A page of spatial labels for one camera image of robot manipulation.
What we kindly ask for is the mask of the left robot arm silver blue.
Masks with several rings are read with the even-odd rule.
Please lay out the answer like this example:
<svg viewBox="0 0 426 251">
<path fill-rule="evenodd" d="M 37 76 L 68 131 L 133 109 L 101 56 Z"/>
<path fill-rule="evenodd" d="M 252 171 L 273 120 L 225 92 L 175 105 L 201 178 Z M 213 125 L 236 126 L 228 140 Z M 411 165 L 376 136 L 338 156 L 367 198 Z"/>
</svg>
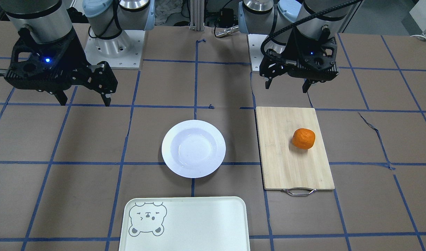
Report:
<svg viewBox="0 0 426 251">
<path fill-rule="evenodd" d="M 241 33 L 265 35 L 259 74 L 269 89 L 274 78 L 302 78 L 302 91 L 332 81 L 337 64 L 335 35 L 357 0 L 243 0 L 238 3 Z"/>
</svg>

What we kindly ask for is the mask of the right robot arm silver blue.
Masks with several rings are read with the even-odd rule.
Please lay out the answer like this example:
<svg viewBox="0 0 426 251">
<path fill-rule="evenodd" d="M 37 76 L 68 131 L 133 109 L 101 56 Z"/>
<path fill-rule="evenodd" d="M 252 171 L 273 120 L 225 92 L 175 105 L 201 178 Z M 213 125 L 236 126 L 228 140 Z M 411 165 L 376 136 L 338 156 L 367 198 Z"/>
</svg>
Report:
<svg viewBox="0 0 426 251">
<path fill-rule="evenodd" d="M 138 57 L 133 34 L 155 24 L 154 0 L 84 0 L 88 35 L 99 55 L 92 64 L 63 1 L 0 0 L 0 6 L 19 35 L 0 77 L 16 89 L 54 95 L 62 106 L 68 100 L 65 91 L 74 85 L 99 93 L 110 106 L 118 85 L 111 60 Z"/>
</svg>

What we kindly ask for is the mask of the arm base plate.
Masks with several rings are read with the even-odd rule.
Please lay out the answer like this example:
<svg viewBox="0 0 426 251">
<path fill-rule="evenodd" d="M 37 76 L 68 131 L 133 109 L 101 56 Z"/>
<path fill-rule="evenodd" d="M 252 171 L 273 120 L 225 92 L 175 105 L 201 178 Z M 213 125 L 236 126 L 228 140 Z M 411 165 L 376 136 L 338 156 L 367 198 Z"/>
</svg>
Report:
<svg viewBox="0 0 426 251">
<path fill-rule="evenodd" d="M 109 40 L 88 38 L 84 52 L 92 64 L 106 61 L 112 69 L 139 70 L 142 62 L 146 31 L 124 30 Z"/>
<path fill-rule="evenodd" d="M 248 34 L 248 46 L 249 46 L 249 55 L 251 60 L 251 68 L 253 73 L 259 73 L 260 64 L 264 58 L 261 52 L 262 42 L 268 37 L 268 35 L 259 35 L 259 34 Z M 265 46 L 265 49 L 271 48 L 277 53 L 282 53 L 286 47 L 285 44 L 278 44 L 276 42 L 270 41 Z"/>
</svg>

